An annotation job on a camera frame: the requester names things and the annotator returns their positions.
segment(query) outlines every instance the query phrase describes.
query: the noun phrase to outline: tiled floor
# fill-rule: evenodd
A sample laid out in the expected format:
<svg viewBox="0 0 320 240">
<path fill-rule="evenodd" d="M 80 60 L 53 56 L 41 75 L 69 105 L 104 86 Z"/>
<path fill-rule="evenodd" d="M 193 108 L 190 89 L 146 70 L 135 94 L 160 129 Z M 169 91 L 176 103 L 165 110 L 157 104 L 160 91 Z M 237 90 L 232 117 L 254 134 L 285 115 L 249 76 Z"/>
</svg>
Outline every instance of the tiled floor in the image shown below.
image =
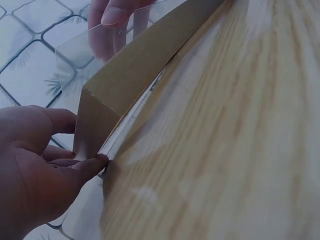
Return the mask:
<svg viewBox="0 0 320 240">
<path fill-rule="evenodd" d="M 184 1 L 169 0 L 167 3 L 170 3 L 166 6 L 159 3 L 151 10 L 148 26 Z M 81 50 L 77 48 L 79 45 L 70 49 L 69 54 L 74 54 L 74 50 L 80 57 L 60 55 L 56 58 L 55 49 L 86 31 L 90 2 L 91 0 L 0 1 L 0 108 L 39 105 L 47 108 L 67 108 L 76 112 L 74 108 L 77 101 L 74 99 L 79 97 L 82 84 L 103 64 L 97 62 L 91 52 L 91 55 L 87 54 L 87 42 L 82 43 L 84 48 Z M 133 39 L 132 25 L 131 18 L 127 43 Z M 82 37 L 84 41 L 88 41 L 85 33 Z M 71 83 L 72 89 L 66 91 L 66 96 L 66 92 L 62 94 L 61 91 L 61 79 L 67 83 L 81 82 L 78 88 Z M 128 131 L 128 126 L 134 122 L 136 116 L 135 113 L 132 118 L 128 118 L 127 125 L 122 128 L 124 132 Z M 123 137 L 118 137 L 119 134 L 118 132 L 117 136 L 110 140 L 110 145 L 105 145 L 102 150 L 111 158 L 123 140 Z M 52 137 L 50 144 L 71 150 L 73 137 L 57 134 Z M 25 239 L 99 240 L 103 204 L 101 181 L 99 176 L 93 178 L 83 187 L 66 213 L 34 229 Z"/>
</svg>

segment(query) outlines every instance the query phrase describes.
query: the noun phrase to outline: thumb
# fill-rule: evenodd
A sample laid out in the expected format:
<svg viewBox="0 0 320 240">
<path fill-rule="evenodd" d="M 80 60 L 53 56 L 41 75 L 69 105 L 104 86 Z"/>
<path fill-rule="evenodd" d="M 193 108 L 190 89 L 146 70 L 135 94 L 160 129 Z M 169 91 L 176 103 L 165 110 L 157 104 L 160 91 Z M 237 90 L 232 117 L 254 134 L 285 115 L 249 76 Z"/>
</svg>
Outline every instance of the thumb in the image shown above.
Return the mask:
<svg viewBox="0 0 320 240">
<path fill-rule="evenodd" d="M 65 197 L 72 203 L 86 182 L 107 167 L 108 162 L 109 158 L 106 155 L 99 154 L 95 158 L 79 161 L 73 166 L 58 168 L 68 180 L 69 190 Z"/>
<path fill-rule="evenodd" d="M 101 170 L 107 167 L 108 162 L 109 158 L 106 155 L 99 154 L 95 158 L 79 161 L 71 168 L 78 173 L 77 175 L 80 178 L 80 183 L 84 185 Z"/>
<path fill-rule="evenodd" d="M 139 0 L 110 0 L 101 18 L 101 24 L 121 27 L 135 11 Z"/>
</svg>

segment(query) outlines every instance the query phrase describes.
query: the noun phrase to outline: light wood surface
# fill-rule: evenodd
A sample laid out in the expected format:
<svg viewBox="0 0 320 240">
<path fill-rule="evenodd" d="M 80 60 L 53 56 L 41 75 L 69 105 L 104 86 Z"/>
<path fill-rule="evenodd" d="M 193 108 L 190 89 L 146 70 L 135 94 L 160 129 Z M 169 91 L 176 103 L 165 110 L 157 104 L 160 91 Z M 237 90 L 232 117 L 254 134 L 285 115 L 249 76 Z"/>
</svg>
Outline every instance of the light wood surface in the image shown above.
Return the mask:
<svg viewBox="0 0 320 240">
<path fill-rule="evenodd" d="M 225 3 L 104 181 L 104 240 L 320 239 L 320 1 Z"/>
</svg>

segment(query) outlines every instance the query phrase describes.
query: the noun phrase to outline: finger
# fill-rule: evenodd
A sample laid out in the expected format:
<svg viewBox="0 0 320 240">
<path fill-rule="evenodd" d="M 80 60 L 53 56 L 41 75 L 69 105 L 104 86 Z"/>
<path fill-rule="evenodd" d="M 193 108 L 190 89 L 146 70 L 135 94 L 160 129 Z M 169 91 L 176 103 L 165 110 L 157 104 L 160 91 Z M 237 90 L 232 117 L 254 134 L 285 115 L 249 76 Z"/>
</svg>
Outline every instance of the finger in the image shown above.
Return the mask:
<svg viewBox="0 0 320 240">
<path fill-rule="evenodd" d="M 99 25 L 88 32 L 89 46 L 98 59 L 107 62 L 114 55 L 113 29 Z"/>
<path fill-rule="evenodd" d="M 113 48 L 115 53 L 119 52 L 126 45 L 127 27 L 128 22 L 113 30 Z"/>
<path fill-rule="evenodd" d="M 56 159 L 56 160 L 50 161 L 51 165 L 55 165 L 58 167 L 70 167 L 77 163 L 79 163 L 79 161 L 74 159 Z"/>
<path fill-rule="evenodd" d="M 42 157 L 47 162 L 50 162 L 56 159 L 74 159 L 75 154 L 72 151 L 63 148 L 48 145 L 43 151 Z"/>
<path fill-rule="evenodd" d="M 51 121 L 52 135 L 74 134 L 77 116 L 67 109 L 44 108 L 40 106 L 29 106 L 42 111 Z"/>
<path fill-rule="evenodd" d="M 109 0 L 92 0 L 88 14 L 88 29 L 101 24 L 101 18 L 104 14 Z"/>
<path fill-rule="evenodd" d="M 139 6 L 140 0 L 110 0 L 101 18 L 101 24 L 121 27 Z"/>
<path fill-rule="evenodd" d="M 99 154 L 95 158 L 80 161 L 72 166 L 81 178 L 82 184 L 96 176 L 108 165 L 109 158 L 106 155 Z"/>
<path fill-rule="evenodd" d="M 143 7 L 134 12 L 133 16 L 133 39 L 139 36 L 148 27 L 150 6 Z"/>
</svg>

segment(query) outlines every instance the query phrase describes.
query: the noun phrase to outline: cardboard strip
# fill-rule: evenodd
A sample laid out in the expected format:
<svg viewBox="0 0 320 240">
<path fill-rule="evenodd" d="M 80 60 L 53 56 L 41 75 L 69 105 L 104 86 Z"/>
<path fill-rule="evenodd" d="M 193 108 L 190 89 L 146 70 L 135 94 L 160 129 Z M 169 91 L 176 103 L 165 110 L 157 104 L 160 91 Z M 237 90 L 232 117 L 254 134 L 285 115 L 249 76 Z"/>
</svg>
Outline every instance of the cardboard strip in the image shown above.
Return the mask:
<svg viewBox="0 0 320 240">
<path fill-rule="evenodd" d="M 84 86 L 73 151 L 93 158 L 157 74 L 223 0 L 187 0 L 114 56 Z"/>
</svg>

